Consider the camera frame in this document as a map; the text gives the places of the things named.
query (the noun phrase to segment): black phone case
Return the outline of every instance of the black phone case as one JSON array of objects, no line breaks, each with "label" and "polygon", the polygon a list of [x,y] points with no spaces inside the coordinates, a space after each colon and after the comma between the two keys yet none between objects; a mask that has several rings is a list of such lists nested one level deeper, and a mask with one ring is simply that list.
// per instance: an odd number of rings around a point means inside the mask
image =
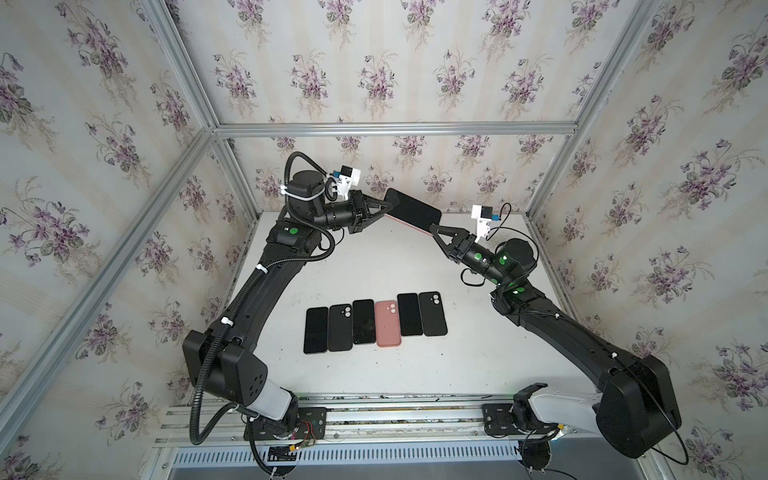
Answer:
[{"label": "black phone case", "polygon": [[445,324],[445,312],[442,309],[442,296],[440,296],[439,292],[420,293],[419,310],[422,312],[424,335],[441,336],[448,334],[448,325]]},{"label": "black phone case", "polygon": [[352,306],[348,303],[328,309],[328,350],[343,352],[352,349]]}]

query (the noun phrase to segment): floral wallpaper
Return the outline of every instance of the floral wallpaper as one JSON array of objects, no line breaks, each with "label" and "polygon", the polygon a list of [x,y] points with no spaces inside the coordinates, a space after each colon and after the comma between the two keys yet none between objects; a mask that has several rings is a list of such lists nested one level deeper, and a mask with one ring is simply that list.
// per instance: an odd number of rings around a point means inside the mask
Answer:
[{"label": "floral wallpaper", "polygon": [[[138,478],[162,409],[191,397],[181,343],[215,319],[237,273],[248,226],[233,200],[205,156],[3,455],[0,478]],[[14,368],[6,352],[4,371]]]},{"label": "floral wallpaper", "polygon": [[219,119],[266,123],[570,120],[636,1],[166,3]]},{"label": "floral wallpaper", "polygon": [[[395,188],[446,212],[469,212],[473,204],[498,211],[504,202],[525,211],[563,137],[278,137],[237,138],[231,144],[257,203],[267,211],[283,206],[280,184],[287,152],[294,149],[327,170],[359,168],[357,188],[380,199]],[[299,162],[293,171],[306,168],[311,167]]]},{"label": "floral wallpaper", "polygon": [[[535,224],[578,319],[669,366],[691,455],[670,463],[676,477],[757,480],[768,468],[768,8],[666,0],[643,39]],[[682,458],[674,437],[662,449]]]}]

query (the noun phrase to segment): ventilation grille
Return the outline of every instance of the ventilation grille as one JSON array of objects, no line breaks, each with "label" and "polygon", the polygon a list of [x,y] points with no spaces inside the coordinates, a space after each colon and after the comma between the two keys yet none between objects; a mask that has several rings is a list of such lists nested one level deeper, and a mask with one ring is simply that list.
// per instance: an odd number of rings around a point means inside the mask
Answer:
[{"label": "ventilation grille", "polygon": [[[315,445],[300,450],[295,462],[270,462],[269,447],[257,447],[267,465],[356,465],[425,462],[482,462],[519,460],[518,443],[498,440],[464,442],[407,442],[387,444]],[[175,468],[253,466],[248,446],[183,447],[174,459]]]}]

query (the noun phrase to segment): phone case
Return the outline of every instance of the phone case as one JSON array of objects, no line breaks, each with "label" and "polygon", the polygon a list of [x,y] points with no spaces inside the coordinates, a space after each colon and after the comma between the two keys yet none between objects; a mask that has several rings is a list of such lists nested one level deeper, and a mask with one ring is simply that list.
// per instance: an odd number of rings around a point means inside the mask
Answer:
[{"label": "phone case", "polygon": [[400,344],[398,311],[395,300],[376,302],[376,345],[398,346]]},{"label": "phone case", "polygon": [[328,309],[328,350],[343,352],[352,349],[352,306],[348,303]]},{"label": "phone case", "polygon": [[419,309],[422,312],[424,335],[440,336],[448,333],[445,324],[445,312],[442,309],[442,297],[439,292],[419,294]]},{"label": "phone case", "polygon": [[373,300],[352,302],[352,338],[355,345],[376,341],[376,313]]},{"label": "phone case", "polygon": [[419,296],[415,293],[400,293],[397,296],[397,305],[400,307],[400,335],[423,335]]}]

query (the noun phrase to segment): white table surface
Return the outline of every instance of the white table surface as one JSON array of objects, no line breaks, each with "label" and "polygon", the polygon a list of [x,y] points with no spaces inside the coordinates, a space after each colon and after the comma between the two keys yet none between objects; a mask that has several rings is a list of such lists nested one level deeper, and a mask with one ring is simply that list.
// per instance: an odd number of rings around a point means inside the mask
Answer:
[{"label": "white table surface", "polygon": [[[258,263],[276,219],[273,212],[261,217],[235,292]],[[443,214],[440,224],[475,231],[469,214]],[[505,226],[528,233],[519,215],[511,215]],[[341,237],[340,231],[334,234]],[[501,230],[492,246],[513,236],[520,237]],[[301,393],[512,394],[533,382],[594,389],[544,340],[493,309],[490,282],[479,288],[462,284],[462,268],[445,258],[430,235],[382,218],[361,233],[347,234],[327,260],[302,268],[275,305],[255,354],[269,367],[273,382]],[[480,278],[465,275],[470,283]],[[529,278],[558,303],[543,267]],[[374,343],[346,352],[303,353],[308,308],[428,291],[442,295],[446,336],[403,337],[400,346],[390,348]]]}]

